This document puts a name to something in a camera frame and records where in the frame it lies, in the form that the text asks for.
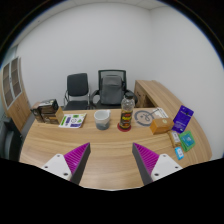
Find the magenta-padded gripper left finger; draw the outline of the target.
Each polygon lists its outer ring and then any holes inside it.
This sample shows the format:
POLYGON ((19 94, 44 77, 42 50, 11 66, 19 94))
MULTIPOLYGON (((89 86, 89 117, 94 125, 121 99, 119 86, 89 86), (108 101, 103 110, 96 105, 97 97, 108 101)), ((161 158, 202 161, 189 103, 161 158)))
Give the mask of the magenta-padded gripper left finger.
POLYGON ((83 144, 65 155, 56 154, 42 166, 42 169, 72 183, 79 183, 90 152, 90 144, 83 144))

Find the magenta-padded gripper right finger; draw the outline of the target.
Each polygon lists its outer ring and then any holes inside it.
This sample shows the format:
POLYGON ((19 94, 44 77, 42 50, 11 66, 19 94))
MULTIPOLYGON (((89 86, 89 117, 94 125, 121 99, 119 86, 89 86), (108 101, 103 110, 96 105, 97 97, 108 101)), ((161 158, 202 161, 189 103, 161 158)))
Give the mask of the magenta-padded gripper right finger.
POLYGON ((182 169, 169 155, 157 154, 137 143, 133 144, 132 153, 144 185, 182 169))

